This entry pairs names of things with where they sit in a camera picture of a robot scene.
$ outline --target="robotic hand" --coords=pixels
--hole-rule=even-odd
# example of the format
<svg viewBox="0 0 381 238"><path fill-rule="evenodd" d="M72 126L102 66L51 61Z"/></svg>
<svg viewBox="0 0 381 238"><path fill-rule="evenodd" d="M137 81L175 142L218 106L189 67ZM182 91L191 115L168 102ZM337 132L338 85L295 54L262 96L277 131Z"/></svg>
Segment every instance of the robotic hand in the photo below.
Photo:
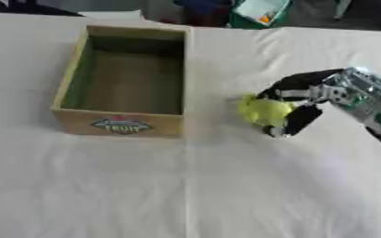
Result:
<svg viewBox="0 0 381 238"><path fill-rule="evenodd" d="M296 135L321 116L318 105L325 102L356 118L381 140L381 77L365 68L291 75L246 99L240 108L243 113L257 115L251 122L261 125L266 134L287 137ZM271 107L271 103L280 104ZM281 116L280 123L265 123L276 121L276 114Z"/></svg>

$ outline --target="blue object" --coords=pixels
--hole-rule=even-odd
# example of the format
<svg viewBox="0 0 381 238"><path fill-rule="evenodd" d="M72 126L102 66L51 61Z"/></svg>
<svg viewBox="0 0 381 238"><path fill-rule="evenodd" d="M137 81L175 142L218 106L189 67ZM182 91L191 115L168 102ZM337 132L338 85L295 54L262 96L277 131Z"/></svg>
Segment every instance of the blue object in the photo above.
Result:
<svg viewBox="0 0 381 238"><path fill-rule="evenodd" d="M176 0L175 3L198 15L207 15L218 7L230 5L227 0Z"/></svg>

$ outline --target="green container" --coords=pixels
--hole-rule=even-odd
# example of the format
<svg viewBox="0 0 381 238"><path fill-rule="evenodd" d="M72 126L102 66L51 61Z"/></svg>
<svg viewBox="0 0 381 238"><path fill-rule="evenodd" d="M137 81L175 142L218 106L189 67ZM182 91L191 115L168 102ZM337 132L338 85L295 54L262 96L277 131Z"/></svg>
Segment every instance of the green container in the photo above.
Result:
<svg viewBox="0 0 381 238"><path fill-rule="evenodd" d="M237 7L244 2L244 0L237 1ZM276 15L275 19L270 25L265 25L260 22L248 19L246 17L241 16L234 10L230 13L230 26L232 28L240 28L240 29L268 29L268 28L274 28L274 27L280 27L283 26L286 19L287 19L287 12L290 6L290 1L288 1L287 5L285 5L279 12L278 15Z"/></svg>

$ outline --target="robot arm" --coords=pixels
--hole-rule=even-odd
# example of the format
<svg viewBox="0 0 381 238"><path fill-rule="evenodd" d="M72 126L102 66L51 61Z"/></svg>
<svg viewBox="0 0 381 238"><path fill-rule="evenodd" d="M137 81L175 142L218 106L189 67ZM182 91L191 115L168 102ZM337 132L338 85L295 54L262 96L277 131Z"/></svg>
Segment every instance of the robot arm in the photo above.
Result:
<svg viewBox="0 0 381 238"><path fill-rule="evenodd" d="M365 125L381 141L381 77L363 68L299 73L283 78L256 96L298 103L281 126L262 126L273 137L294 136L322 115L318 104L330 102Z"/></svg>

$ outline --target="white cloth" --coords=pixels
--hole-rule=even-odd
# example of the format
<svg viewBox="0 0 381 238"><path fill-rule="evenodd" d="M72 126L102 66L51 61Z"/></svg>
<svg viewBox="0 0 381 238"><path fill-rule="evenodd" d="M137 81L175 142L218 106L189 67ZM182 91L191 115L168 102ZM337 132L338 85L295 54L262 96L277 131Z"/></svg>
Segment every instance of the white cloth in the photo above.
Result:
<svg viewBox="0 0 381 238"><path fill-rule="evenodd" d="M381 33L192 29L183 139L67 135L49 105L87 23L0 14L0 237L381 237L381 143L329 105L272 139L234 99L283 76L381 73Z"/></svg>

